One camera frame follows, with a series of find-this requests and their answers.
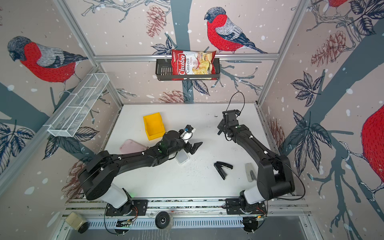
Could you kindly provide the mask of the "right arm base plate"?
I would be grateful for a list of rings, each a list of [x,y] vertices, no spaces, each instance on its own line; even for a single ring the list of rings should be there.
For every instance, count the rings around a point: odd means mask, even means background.
[[[267,213],[265,202],[249,204],[240,198],[225,199],[224,209],[228,215],[265,215]]]

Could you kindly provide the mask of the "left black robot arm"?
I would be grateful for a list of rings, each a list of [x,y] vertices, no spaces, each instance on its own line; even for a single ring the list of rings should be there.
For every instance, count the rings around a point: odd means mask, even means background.
[[[131,196],[113,184],[116,176],[139,168],[156,167],[171,160],[181,151],[195,154],[203,142],[189,143],[194,128],[187,125],[179,131],[168,131],[161,141],[143,151],[130,154],[98,153],[78,174],[80,187],[88,201],[102,200],[115,209],[131,208]]]

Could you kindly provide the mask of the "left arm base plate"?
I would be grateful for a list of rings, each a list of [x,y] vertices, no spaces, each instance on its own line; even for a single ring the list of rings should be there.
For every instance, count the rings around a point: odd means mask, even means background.
[[[108,217],[145,216],[148,203],[149,203],[148,200],[133,199],[133,200],[129,200],[118,209],[108,204],[105,215]]]

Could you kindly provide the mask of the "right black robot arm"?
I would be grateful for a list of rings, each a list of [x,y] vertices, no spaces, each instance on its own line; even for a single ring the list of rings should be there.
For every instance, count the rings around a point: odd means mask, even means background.
[[[272,200],[295,191],[293,170],[286,156],[279,156],[265,147],[245,125],[240,125],[239,110],[223,112],[218,125],[220,135],[241,146],[258,166],[255,187],[241,191],[239,202],[245,213],[256,208],[257,203]]]

